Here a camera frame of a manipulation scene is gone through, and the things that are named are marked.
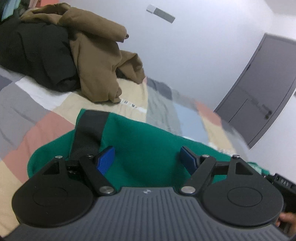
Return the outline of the person right hand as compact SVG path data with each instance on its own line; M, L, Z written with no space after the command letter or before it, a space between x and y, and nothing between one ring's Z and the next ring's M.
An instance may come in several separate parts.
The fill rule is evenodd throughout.
M291 212L282 212L275 225L279 227L282 222L290 225L289 234L294 235L296 231L296 215Z

